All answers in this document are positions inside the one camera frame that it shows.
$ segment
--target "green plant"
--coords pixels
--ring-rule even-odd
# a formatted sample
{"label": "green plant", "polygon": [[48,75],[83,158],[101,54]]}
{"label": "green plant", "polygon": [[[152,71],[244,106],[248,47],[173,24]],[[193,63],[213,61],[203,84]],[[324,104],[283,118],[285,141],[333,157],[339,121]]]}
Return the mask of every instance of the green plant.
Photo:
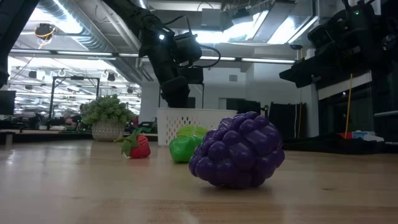
{"label": "green plant", "polygon": [[100,121],[125,123],[134,118],[135,114],[127,109],[125,103],[120,103],[118,96],[100,97],[81,107],[83,123],[94,124]]}

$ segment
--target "metal frame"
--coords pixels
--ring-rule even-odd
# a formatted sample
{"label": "metal frame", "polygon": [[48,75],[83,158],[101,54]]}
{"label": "metal frame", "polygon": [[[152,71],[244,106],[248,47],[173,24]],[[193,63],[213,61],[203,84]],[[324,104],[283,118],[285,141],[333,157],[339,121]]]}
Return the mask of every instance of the metal frame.
{"label": "metal frame", "polygon": [[[100,78],[85,78],[85,77],[79,77],[82,78],[80,80],[97,80],[97,91],[96,91],[96,97],[98,98],[99,94],[100,94]],[[66,79],[71,79],[73,80],[74,77],[52,77],[52,87],[51,87],[51,100],[50,100],[50,111],[49,111],[49,119],[52,119],[53,116],[53,103],[54,103],[54,91],[55,88],[58,87],[58,85],[56,85],[55,81],[57,79],[62,79],[62,80],[66,80]]]}
{"label": "metal frame", "polygon": [[[201,93],[201,108],[204,109],[205,105],[205,84],[192,84],[192,85],[201,85],[202,88],[202,93]],[[160,108],[160,92],[162,91],[161,87],[159,87],[159,102],[158,102],[158,108]]]}

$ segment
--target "red strawberry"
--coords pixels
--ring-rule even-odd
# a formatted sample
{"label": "red strawberry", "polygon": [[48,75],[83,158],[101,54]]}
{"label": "red strawberry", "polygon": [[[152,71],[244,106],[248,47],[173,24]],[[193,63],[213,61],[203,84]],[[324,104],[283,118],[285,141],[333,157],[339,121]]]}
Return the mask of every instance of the red strawberry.
{"label": "red strawberry", "polygon": [[144,135],[139,134],[137,136],[138,147],[132,147],[130,150],[130,157],[133,159],[145,158],[150,155],[150,148],[148,138]]}

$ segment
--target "ventilation duct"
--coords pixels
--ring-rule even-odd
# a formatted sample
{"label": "ventilation duct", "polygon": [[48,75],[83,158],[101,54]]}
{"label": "ventilation duct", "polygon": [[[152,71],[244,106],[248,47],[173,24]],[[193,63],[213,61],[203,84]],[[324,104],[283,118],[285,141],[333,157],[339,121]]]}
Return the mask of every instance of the ventilation duct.
{"label": "ventilation duct", "polygon": [[[145,0],[132,1],[138,6],[146,6]],[[90,18],[72,0],[41,0],[37,5],[43,13],[50,14],[57,24],[75,24],[70,27],[81,31],[81,37],[74,37],[82,46],[93,52],[116,52],[116,48],[106,39]],[[129,82],[141,84],[142,77],[125,59],[109,61]]]}

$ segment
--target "ceiling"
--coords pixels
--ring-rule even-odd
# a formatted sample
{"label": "ceiling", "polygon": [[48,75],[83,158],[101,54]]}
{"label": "ceiling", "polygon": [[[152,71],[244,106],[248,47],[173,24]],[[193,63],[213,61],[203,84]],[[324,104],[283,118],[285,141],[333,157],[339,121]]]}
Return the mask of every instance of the ceiling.
{"label": "ceiling", "polygon": [[[134,40],[135,37],[129,35],[131,32],[123,29],[124,24],[122,21],[118,20],[118,16],[107,6],[100,7],[99,1],[57,0],[57,2],[71,4],[71,9],[73,9],[73,11],[70,12],[70,16],[80,16],[79,18],[83,16],[87,19],[89,22],[89,30],[97,30],[101,38],[103,38],[109,46],[112,46],[113,51],[136,52],[139,48],[137,40]],[[209,1],[209,4],[192,0],[150,0],[148,3],[151,6],[151,11],[162,21],[169,21],[176,16],[186,15],[190,19],[193,32],[198,34],[198,41],[200,40],[202,44],[218,49],[223,57],[259,57],[294,60],[297,56],[296,51],[292,50],[288,44],[284,43],[296,34],[298,30],[302,29],[304,24],[308,24],[309,19],[314,16],[312,0],[281,0],[276,2],[274,0],[214,0]],[[243,26],[233,26],[231,17],[234,16],[238,9],[245,7],[248,8],[251,14],[250,17],[253,17],[253,21]],[[219,31],[213,30],[209,32],[207,27],[202,26],[204,19],[202,11],[211,8],[222,9],[223,12],[221,15],[226,18],[224,18],[223,25],[220,26]],[[106,16],[104,9],[110,13],[110,18]],[[35,28],[43,23],[58,26],[54,36],[50,41],[44,41],[45,44],[43,44],[43,40],[38,39],[34,35]],[[184,20],[169,26],[178,34],[186,32],[187,29]],[[78,41],[82,38],[81,34],[67,34],[65,31],[66,29],[61,29],[60,25],[57,24],[57,21],[54,21],[54,18],[50,14],[36,9],[30,17],[29,22],[24,27],[14,48],[38,49],[41,47],[41,49],[44,50],[88,50],[84,44]],[[308,31],[305,30],[293,43],[308,47],[310,44],[305,38],[307,32]],[[211,50],[204,50],[203,55],[216,56]],[[125,96],[126,100],[134,99],[137,101],[140,101],[141,97],[141,89],[139,88],[141,82],[156,81],[153,69],[148,60],[124,58],[123,64],[127,65],[127,68],[131,70],[130,74],[126,74],[126,69],[119,68],[113,61],[101,60],[101,58],[97,58],[96,60],[93,60],[93,58],[42,58],[36,55],[35,58],[32,59],[31,57],[26,57],[26,55],[19,54],[10,54],[10,56],[12,56],[12,58],[10,58],[10,64],[12,65],[10,89],[18,90],[19,93],[22,93],[23,95],[19,97],[24,99],[24,103],[25,101],[31,101],[31,98],[36,98],[35,94],[37,95],[37,93],[50,93],[51,77],[59,74],[64,75],[64,77],[79,75],[90,78],[100,78],[101,95],[117,93],[120,96]],[[199,61],[197,64],[206,65],[209,64],[209,62]],[[220,62],[216,67],[240,68],[242,72],[246,72],[249,66],[250,64],[248,63]],[[45,73],[44,77],[40,77],[40,79],[29,78],[29,72],[36,70],[40,70],[40,74]],[[116,80],[114,82],[107,81],[108,73],[115,74]],[[136,84],[131,82],[131,75],[137,80]],[[67,80],[65,82],[67,82],[68,85],[79,85],[80,91],[71,91],[66,85],[59,85],[56,93],[86,95],[86,99],[82,99],[78,102],[91,100],[90,98],[92,98],[92,96],[90,95],[95,92],[94,86],[90,87],[90,85],[93,85],[92,82],[89,80],[83,82]],[[26,85],[32,85],[33,89],[27,90],[25,88]],[[128,94],[126,92],[128,86],[134,87],[133,94]],[[64,99],[65,98],[61,95],[57,98],[57,100]],[[131,106],[131,109],[137,113],[140,110],[140,105]]]}

